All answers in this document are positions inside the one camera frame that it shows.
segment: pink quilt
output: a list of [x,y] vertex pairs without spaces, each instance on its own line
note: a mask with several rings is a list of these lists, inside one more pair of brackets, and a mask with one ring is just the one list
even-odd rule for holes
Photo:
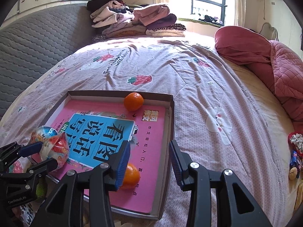
[[296,130],[303,130],[303,62],[290,48],[239,26],[215,34],[217,52],[256,74],[281,102]]

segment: strawberry print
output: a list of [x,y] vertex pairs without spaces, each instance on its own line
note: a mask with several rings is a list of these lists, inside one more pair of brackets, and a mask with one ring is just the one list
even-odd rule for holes
[[106,61],[110,58],[113,58],[114,56],[111,55],[110,53],[108,53],[107,55],[103,55],[103,56],[97,56],[96,58],[93,59],[93,62],[98,62],[101,60],[101,62]]
[[55,74],[59,73],[59,72],[63,72],[65,70],[65,67],[64,68],[60,68],[58,71],[55,72]]
[[209,64],[203,62],[202,60],[199,60],[198,58],[194,58],[193,60],[194,60],[194,62],[196,62],[199,66],[210,67]]
[[145,76],[145,75],[136,75],[131,77],[127,83],[130,83],[132,85],[139,85],[139,84],[143,84],[143,83],[149,83],[152,81],[152,77],[149,76]]

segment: clothes pile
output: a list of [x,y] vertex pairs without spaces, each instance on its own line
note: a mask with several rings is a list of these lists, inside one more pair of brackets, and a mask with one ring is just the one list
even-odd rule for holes
[[153,37],[185,37],[186,27],[182,24],[161,27],[153,30],[146,30],[146,35]]
[[96,28],[93,43],[109,38],[149,35],[184,37],[186,28],[176,24],[177,17],[167,4],[159,3],[130,9],[122,0],[91,0],[87,9]]
[[212,23],[214,25],[223,26],[223,22],[218,17],[211,17],[208,15],[204,16],[204,19],[199,19],[200,21]]
[[146,35],[153,37],[184,37],[186,27],[176,24],[177,17],[170,13],[169,6],[164,3],[149,5],[134,10],[134,21],[146,26]]

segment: folded clothes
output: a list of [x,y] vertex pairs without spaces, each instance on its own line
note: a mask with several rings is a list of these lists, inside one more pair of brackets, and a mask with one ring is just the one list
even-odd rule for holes
[[146,27],[143,25],[135,25],[135,26],[131,26],[131,27],[124,27],[120,30],[114,31],[112,33],[108,33],[106,34],[106,36],[108,38],[112,38],[112,37],[116,37],[117,34],[121,34],[122,32],[126,32],[126,31],[135,31],[137,32],[136,35],[145,35],[145,31],[146,31]]
[[184,34],[184,30],[164,29],[164,30],[146,30],[146,35],[148,35],[148,33],[151,35],[153,33],[161,33],[161,32],[170,32],[170,33],[181,33],[181,34]]
[[130,13],[115,13],[112,16],[108,17],[106,20],[100,21],[97,24],[92,25],[92,27],[95,27],[95,28],[103,27],[106,25],[114,24],[114,23],[120,24],[128,19],[133,19],[133,18],[134,18],[134,15],[130,14]]
[[114,35],[114,38],[117,37],[132,37],[132,36],[142,36],[145,35],[144,32],[136,31],[136,30],[130,30],[130,31],[122,31]]
[[176,21],[177,21],[177,17],[173,13],[170,13],[168,16],[147,25],[146,28],[148,30],[153,30],[161,27],[171,26],[175,24]]
[[114,11],[116,13],[126,13],[127,11],[133,13],[134,10],[129,9],[129,6],[123,6],[121,8],[110,8],[111,11]]
[[124,21],[120,24],[113,23],[110,25],[109,28],[106,28],[105,30],[103,30],[102,34],[107,35],[109,33],[120,30],[122,28],[132,27],[132,26],[136,25],[137,23],[138,23],[137,21],[131,21],[131,19],[127,19],[126,21]]
[[146,30],[146,35],[153,37],[184,37],[183,30]]
[[96,18],[106,7],[109,8],[122,8],[123,4],[117,2],[117,1],[110,1],[107,4],[103,5],[101,8],[99,8],[98,10],[96,10],[95,12],[93,12],[90,17],[91,19]]
[[107,19],[108,17],[114,15],[116,12],[111,11],[109,9],[109,7],[106,7],[103,9],[103,11],[96,17],[94,18],[93,22],[99,22],[99,21],[104,21],[105,19]]
[[126,8],[122,7],[122,8],[110,8],[110,11],[113,11],[115,13],[126,13]]
[[158,3],[146,6],[144,8],[134,9],[134,21],[141,21],[143,25],[147,26],[159,19],[169,15],[169,7],[167,4]]
[[156,32],[153,33],[151,36],[153,37],[185,37],[184,32],[182,32],[181,34],[179,33],[172,33],[172,32]]
[[173,24],[171,26],[161,27],[158,29],[153,29],[152,31],[159,31],[159,30],[180,30],[180,31],[186,31],[185,25],[182,24]]
[[87,10],[91,13],[96,11],[97,9],[101,8],[105,4],[107,4],[110,1],[117,1],[119,3],[123,3],[122,0],[90,0],[87,2]]

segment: pink sweater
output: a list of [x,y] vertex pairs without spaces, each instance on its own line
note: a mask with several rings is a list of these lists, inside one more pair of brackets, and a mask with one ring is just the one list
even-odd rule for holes
[[158,3],[146,6],[144,8],[134,9],[134,21],[141,21],[143,25],[147,26],[159,19],[168,16],[170,13],[167,4]]

